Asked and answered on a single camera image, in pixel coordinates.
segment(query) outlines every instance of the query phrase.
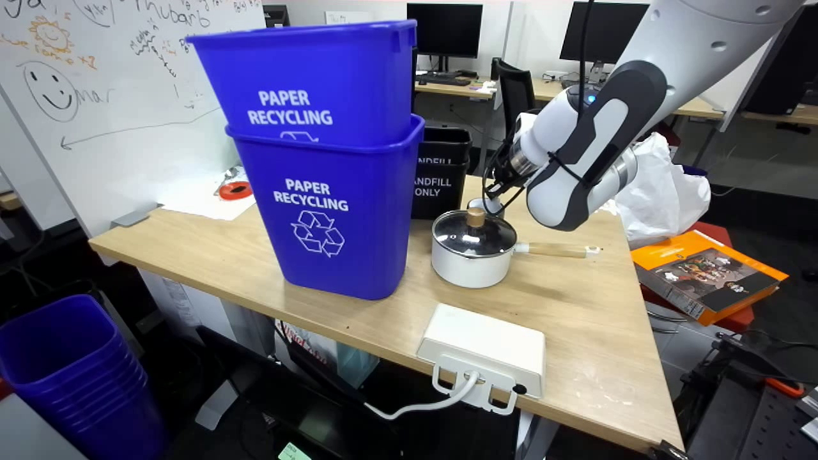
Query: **book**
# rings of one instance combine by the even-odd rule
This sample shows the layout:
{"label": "book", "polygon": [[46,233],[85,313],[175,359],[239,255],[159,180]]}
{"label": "book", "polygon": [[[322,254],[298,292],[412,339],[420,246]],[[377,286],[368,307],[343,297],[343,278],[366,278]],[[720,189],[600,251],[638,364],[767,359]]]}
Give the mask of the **book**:
{"label": "book", "polygon": [[700,325],[712,325],[772,297],[786,278],[698,229],[631,251],[642,286]]}

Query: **pot handle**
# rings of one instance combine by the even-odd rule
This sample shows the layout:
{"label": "pot handle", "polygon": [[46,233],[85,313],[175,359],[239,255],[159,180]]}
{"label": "pot handle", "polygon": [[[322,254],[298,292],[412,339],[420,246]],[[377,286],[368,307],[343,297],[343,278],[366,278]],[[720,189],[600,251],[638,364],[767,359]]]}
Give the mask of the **pot handle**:
{"label": "pot handle", "polygon": [[558,244],[519,244],[513,254],[535,254],[549,258],[591,258],[599,255],[600,246],[558,246]]}

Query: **white plastic bag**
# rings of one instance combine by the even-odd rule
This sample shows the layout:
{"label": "white plastic bag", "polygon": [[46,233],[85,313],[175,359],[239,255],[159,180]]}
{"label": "white plastic bag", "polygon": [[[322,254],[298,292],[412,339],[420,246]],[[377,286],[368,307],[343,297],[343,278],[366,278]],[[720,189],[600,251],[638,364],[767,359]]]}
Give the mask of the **white plastic bag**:
{"label": "white plastic bag", "polygon": [[606,208],[622,218],[631,249],[684,233],[707,212],[710,182],[673,164],[665,135],[652,134],[623,158],[629,185]]}

